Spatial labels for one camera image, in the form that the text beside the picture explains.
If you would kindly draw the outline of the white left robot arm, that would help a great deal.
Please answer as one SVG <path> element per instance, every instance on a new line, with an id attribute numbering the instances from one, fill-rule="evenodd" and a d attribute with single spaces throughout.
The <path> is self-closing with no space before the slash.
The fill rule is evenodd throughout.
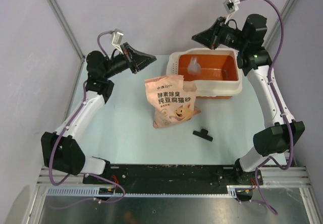
<path id="1" fill-rule="evenodd" d="M 86 57 L 87 80 L 83 83 L 83 97 L 74 111 L 52 133 L 41 137 L 44 164 L 51 170 L 70 175 L 94 174 L 100 183 L 107 183 L 112 172 L 106 160 L 88 156 L 81 146 L 81 138 L 96 113 L 109 100 L 114 83 L 111 77 L 130 70 L 136 74 L 156 61 L 156 56 L 135 50 L 123 43 L 118 55 L 104 56 L 94 50 Z"/>

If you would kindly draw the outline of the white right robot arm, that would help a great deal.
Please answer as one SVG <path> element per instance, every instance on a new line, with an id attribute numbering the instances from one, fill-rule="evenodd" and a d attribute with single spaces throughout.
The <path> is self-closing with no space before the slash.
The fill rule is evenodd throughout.
<path id="1" fill-rule="evenodd" d="M 238 184 L 249 181 L 251 171 L 274 161 L 276 154 L 289 151 L 293 155 L 305 131 L 304 123 L 296 121 L 286 106 L 275 80 L 274 62 L 263 47 L 266 23 L 264 16 L 251 14 L 238 29 L 230 27 L 226 17 L 218 17 L 210 28 L 192 36 L 209 49 L 224 45 L 237 50 L 237 66 L 251 83 L 262 110 L 265 129 L 253 136 L 253 147 L 235 163 L 233 179 Z"/>

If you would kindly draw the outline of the pink cat litter bag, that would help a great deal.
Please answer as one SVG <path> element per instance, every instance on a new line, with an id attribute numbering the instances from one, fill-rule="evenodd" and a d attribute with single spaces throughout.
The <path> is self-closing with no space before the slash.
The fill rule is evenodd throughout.
<path id="1" fill-rule="evenodd" d="M 145 80 L 148 102 L 155 108 L 153 127 L 165 128 L 201 113 L 195 105 L 197 87 L 183 75 L 164 75 Z"/>

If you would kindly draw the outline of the black bag clip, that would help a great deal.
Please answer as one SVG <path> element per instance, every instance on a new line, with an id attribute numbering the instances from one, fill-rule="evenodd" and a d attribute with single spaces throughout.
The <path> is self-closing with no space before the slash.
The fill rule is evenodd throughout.
<path id="1" fill-rule="evenodd" d="M 194 130 L 192 134 L 209 142 L 213 141 L 213 137 L 208 134 L 207 129 L 202 128 L 200 131 Z"/>

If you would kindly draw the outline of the white and orange litter box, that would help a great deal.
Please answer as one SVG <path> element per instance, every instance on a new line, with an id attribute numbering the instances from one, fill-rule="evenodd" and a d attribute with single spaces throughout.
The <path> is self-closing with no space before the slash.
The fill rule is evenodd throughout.
<path id="1" fill-rule="evenodd" d="M 242 91 L 243 76 L 237 67 L 237 54 L 237 50 L 228 48 L 174 52 L 169 57 L 166 74 L 182 75 L 184 81 L 193 81 L 198 98 L 229 99 Z M 196 58 L 201 67 L 199 73 L 188 72 L 192 58 Z"/>

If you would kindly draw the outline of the clear plastic litter scoop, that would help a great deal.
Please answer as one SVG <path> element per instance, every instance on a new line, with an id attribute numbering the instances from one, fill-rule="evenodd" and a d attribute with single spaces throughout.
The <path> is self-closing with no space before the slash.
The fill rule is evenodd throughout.
<path id="1" fill-rule="evenodd" d="M 190 63 L 187 67 L 187 72 L 190 75 L 200 75 L 201 74 L 201 66 L 198 63 L 198 58 L 197 57 L 192 57 L 190 60 Z"/>

